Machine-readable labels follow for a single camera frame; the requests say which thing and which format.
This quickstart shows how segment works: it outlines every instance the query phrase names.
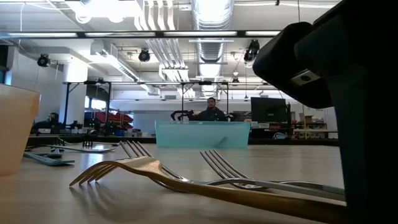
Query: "computer monitor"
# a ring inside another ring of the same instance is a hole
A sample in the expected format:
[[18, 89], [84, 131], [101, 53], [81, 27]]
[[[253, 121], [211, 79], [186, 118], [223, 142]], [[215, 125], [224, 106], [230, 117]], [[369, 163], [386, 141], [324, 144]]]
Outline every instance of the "computer monitor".
[[251, 119], [258, 123], [286, 122], [286, 100], [274, 98], [251, 98]]

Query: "person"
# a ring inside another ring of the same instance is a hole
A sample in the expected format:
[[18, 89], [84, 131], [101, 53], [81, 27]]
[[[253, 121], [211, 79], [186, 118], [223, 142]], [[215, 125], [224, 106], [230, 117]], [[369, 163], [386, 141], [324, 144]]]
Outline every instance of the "person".
[[32, 130], [38, 130], [39, 128], [53, 129], [56, 126], [58, 126], [58, 114], [53, 112], [49, 114], [46, 121], [35, 123]]
[[216, 99], [207, 99], [207, 109], [195, 116], [196, 121], [226, 121], [225, 114], [216, 107]]

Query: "translucent container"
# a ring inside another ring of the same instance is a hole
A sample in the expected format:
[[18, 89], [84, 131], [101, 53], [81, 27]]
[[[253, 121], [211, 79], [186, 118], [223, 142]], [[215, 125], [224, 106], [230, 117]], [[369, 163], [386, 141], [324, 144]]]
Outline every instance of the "translucent container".
[[250, 123], [156, 121], [155, 130], [159, 147], [246, 149]]
[[0, 84], [0, 175], [19, 169], [39, 100], [40, 93]]

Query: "workbench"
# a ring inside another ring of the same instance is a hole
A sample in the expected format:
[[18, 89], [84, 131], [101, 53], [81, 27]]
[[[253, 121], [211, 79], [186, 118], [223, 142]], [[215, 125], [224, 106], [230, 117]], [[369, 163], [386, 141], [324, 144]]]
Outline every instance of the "workbench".
[[[184, 177], [204, 181], [219, 179], [201, 158], [199, 149], [144, 146]], [[39, 148], [33, 152], [49, 150]], [[338, 147], [253, 145], [248, 149], [219, 149], [218, 152], [252, 178], [306, 180], [343, 187]], [[199, 195], [171, 192], [147, 177], [121, 169], [97, 183], [68, 186], [89, 166], [125, 157], [122, 149], [106, 154], [65, 151], [62, 159], [76, 162], [74, 166], [64, 167], [49, 167], [23, 158], [18, 173], [0, 177], [0, 223], [316, 223]], [[344, 204], [276, 190], [270, 192]]]

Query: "gold fork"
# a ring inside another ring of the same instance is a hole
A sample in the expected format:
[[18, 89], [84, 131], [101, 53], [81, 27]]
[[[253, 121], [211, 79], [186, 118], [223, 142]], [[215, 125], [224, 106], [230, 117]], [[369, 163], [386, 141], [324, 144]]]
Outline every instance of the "gold fork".
[[346, 223], [346, 207], [326, 202], [317, 202], [301, 198], [282, 195], [252, 192], [248, 190], [228, 189], [210, 185], [198, 185], [171, 179], [162, 172], [162, 164], [152, 157], [139, 157], [119, 161], [99, 162], [81, 173], [69, 186], [84, 183], [93, 179], [104, 170], [122, 168], [133, 174], [144, 175], [152, 180], [157, 180], [176, 190], [190, 192], [226, 202], [232, 202], [271, 212], [292, 215], [318, 222]]

